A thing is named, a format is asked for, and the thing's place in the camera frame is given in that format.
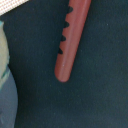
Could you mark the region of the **teal padded gripper finger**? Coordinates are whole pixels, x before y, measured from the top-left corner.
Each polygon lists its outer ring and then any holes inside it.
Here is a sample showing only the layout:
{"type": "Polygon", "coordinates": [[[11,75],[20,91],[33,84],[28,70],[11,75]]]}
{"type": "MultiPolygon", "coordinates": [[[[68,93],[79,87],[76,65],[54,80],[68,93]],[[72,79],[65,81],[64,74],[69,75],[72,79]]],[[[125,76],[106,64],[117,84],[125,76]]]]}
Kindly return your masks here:
{"type": "Polygon", "coordinates": [[[3,84],[9,76],[7,66],[10,59],[7,39],[3,27],[4,23],[0,21],[0,84],[3,84]]]}

